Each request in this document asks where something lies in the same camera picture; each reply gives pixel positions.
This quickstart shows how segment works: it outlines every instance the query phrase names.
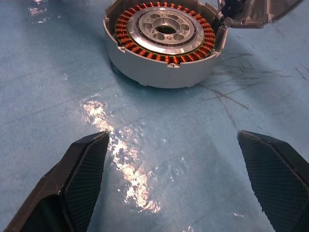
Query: silver metal ring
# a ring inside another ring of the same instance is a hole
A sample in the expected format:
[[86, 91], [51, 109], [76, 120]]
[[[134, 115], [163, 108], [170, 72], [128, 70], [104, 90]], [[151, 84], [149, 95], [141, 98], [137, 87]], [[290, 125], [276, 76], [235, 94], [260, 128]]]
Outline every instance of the silver metal ring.
[[189, 14], [169, 7], [149, 7], [135, 13], [127, 29], [132, 40], [147, 50], [177, 55], [197, 49], [204, 29]]

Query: metal rotor hub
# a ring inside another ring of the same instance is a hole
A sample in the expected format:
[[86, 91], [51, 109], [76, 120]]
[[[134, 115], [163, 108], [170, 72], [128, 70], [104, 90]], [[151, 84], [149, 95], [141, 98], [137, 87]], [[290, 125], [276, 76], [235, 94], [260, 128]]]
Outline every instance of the metal rotor hub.
[[115, 31], [119, 46], [174, 64], [208, 57], [215, 42], [205, 18], [167, 2], [142, 3], [127, 9], [119, 16]]

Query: center shaft hole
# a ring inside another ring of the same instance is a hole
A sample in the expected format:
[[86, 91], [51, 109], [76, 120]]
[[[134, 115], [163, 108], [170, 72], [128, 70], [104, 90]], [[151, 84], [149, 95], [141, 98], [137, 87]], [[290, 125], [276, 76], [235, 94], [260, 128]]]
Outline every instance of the center shaft hole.
[[177, 32], [174, 28], [169, 26], [158, 26], [155, 29], [161, 32], [162, 34], [174, 34]]

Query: blue surface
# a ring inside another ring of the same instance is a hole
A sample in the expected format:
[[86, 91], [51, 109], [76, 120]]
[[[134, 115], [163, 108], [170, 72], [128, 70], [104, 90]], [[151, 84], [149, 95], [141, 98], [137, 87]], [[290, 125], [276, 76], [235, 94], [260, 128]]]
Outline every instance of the blue surface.
[[174, 90], [110, 64], [109, 4], [0, 1], [0, 231], [72, 142], [107, 129], [89, 232], [273, 232], [236, 134], [272, 135], [309, 161], [309, 2], [264, 29], [231, 29], [211, 77]]

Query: open lid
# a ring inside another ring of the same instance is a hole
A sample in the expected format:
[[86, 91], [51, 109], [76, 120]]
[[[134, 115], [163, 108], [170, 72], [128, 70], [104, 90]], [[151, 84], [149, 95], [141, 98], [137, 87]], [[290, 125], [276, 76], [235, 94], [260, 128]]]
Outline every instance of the open lid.
[[[231, 28], [262, 28], [287, 15], [304, 0], [237, 0], [244, 1], [235, 17], [227, 17], [224, 24]], [[219, 11], [232, 0], [218, 0]]]

